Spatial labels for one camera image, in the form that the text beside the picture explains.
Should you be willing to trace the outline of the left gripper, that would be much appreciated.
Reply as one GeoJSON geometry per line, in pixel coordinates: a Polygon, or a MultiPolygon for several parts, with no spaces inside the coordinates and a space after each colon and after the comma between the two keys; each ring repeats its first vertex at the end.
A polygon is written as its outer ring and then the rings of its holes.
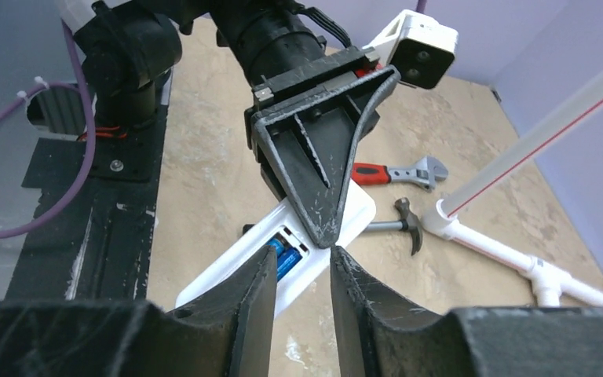
{"type": "Polygon", "coordinates": [[[252,88],[247,146],[267,187],[278,201],[289,200],[319,247],[338,239],[357,145],[399,79],[374,48],[350,46],[252,88]],[[349,72],[358,79],[321,85],[349,72]]]}

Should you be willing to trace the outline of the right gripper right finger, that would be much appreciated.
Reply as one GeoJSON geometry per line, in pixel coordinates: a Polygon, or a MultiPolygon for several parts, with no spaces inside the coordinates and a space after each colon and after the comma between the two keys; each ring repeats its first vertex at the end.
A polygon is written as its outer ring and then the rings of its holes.
{"type": "Polygon", "coordinates": [[[603,307],[463,307],[438,314],[331,250],[344,376],[603,376],[603,307]]]}

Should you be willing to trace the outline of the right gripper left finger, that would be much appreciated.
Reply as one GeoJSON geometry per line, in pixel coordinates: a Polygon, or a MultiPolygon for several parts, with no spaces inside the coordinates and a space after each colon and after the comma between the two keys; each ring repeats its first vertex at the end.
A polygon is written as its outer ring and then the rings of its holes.
{"type": "Polygon", "coordinates": [[[1,301],[0,376],[263,376],[276,252],[166,312],[146,300],[1,301]]]}

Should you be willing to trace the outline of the white remote control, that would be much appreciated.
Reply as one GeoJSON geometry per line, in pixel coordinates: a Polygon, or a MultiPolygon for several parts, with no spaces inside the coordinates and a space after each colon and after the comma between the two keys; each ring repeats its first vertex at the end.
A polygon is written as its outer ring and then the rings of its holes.
{"type": "Polygon", "coordinates": [[[175,306],[189,303],[231,277],[264,246],[274,247],[277,255],[275,316],[329,266],[331,250],[313,243],[285,199],[186,286],[178,294],[175,306]]]}

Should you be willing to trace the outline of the blue battery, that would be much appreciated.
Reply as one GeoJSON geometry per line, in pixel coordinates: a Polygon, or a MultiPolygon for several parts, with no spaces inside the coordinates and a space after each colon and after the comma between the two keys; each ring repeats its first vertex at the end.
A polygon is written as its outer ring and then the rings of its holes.
{"type": "Polygon", "coordinates": [[[274,248],[277,257],[279,257],[281,254],[283,254],[286,251],[286,249],[288,248],[287,241],[285,239],[280,239],[279,237],[276,237],[276,236],[271,238],[266,243],[266,245],[274,248]]]}
{"type": "Polygon", "coordinates": [[[276,279],[283,279],[300,261],[302,254],[296,248],[288,248],[277,257],[276,279]]]}

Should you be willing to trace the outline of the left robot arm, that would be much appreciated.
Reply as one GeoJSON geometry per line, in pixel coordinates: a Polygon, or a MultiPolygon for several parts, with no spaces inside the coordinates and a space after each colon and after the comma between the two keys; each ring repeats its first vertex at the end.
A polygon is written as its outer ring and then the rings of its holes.
{"type": "Polygon", "coordinates": [[[318,247],[339,238],[356,148],[400,73],[352,44],[315,7],[296,1],[59,1],[85,54],[82,70],[103,119],[146,123],[155,80],[182,56],[181,36],[209,16],[253,94],[244,112],[249,148],[279,199],[318,247]]]}

